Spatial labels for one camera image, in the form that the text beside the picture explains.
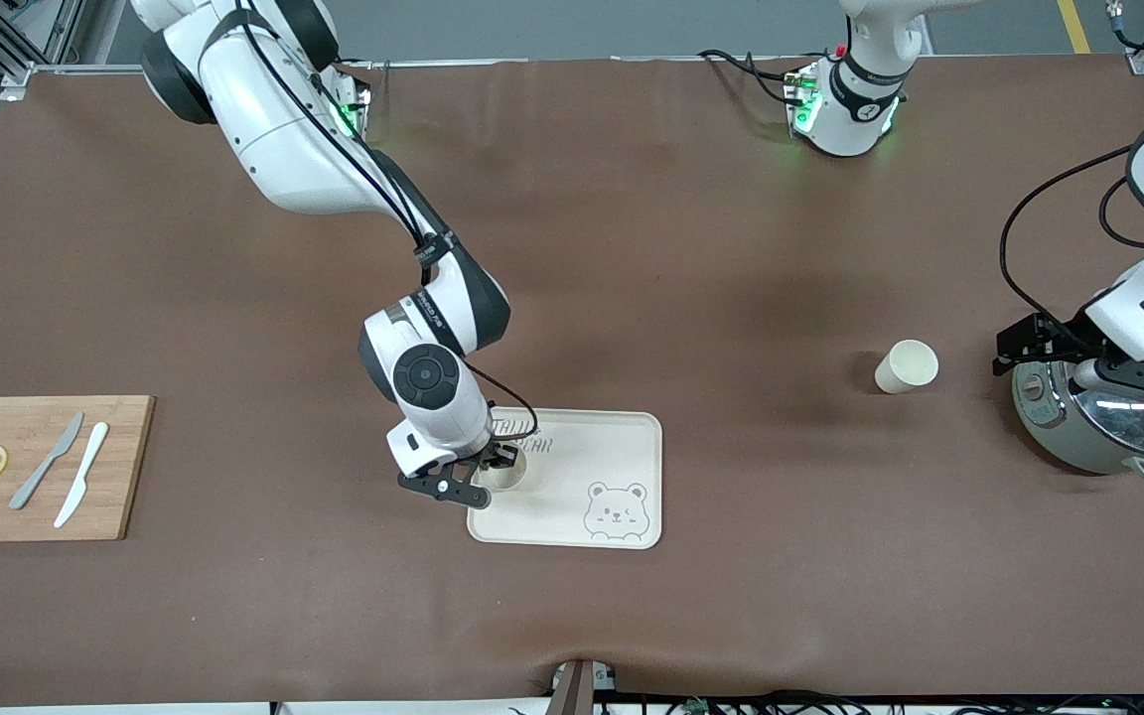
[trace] brown tabletop cover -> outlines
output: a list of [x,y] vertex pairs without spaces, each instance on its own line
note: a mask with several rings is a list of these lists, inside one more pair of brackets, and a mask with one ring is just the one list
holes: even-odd
[[[396,487],[356,340],[416,285],[398,223],[272,207],[141,77],[35,77],[0,108],[0,395],[159,402],[126,540],[0,545],[0,705],[518,697],[571,658],[672,693],[1144,692],[1144,483],[1046,458],[990,375],[1027,312],[1000,225],[1138,135],[1121,58],[924,59],[845,160],[708,64],[376,79],[373,144],[513,299],[478,364],[658,416],[662,539],[477,543]],[[1063,316],[1141,256],[1095,221],[1121,170],[1012,237]],[[907,337],[938,380],[876,395]]]

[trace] beige tray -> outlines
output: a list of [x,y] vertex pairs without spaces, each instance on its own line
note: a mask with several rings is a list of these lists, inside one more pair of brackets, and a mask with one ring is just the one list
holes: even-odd
[[[645,412],[537,411],[521,442],[523,480],[468,508],[467,530],[495,543],[651,548],[661,533],[661,426]],[[527,411],[496,407],[496,431],[522,431]]]

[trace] rice cooker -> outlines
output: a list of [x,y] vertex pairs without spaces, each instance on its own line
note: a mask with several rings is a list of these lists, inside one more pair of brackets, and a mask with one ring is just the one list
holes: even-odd
[[1012,370],[1012,403],[1041,447],[1098,475],[1144,478],[1144,403],[1075,386],[1072,364],[1023,363]]

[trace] paper cup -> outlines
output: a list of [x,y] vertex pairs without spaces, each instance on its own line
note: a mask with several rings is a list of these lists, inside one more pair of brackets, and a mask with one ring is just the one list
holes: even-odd
[[938,376],[938,357],[924,342],[895,343],[876,366],[876,386],[882,392],[899,395],[930,384]]
[[503,470],[479,470],[474,483],[482,485],[488,492],[509,492],[522,483],[525,471],[527,471],[527,456],[523,455],[521,448],[514,467],[506,467]]

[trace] green led light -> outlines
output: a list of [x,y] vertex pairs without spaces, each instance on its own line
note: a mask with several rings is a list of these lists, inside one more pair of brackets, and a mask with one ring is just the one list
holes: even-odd
[[893,111],[899,108],[899,98],[895,96],[893,102],[890,103],[890,108],[885,110],[885,121],[881,125],[881,134],[890,130],[890,126],[893,124]]
[[823,95],[815,92],[809,96],[807,103],[802,104],[797,109],[797,119],[795,119],[794,126],[797,127],[797,132],[809,132],[811,127],[815,126],[815,117],[818,114],[818,110],[823,104]]
[[347,136],[356,136],[352,127],[356,126],[356,112],[349,112],[345,109],[335,109],[331,112],[331,117],[335,120],[337,128],[343,132]]

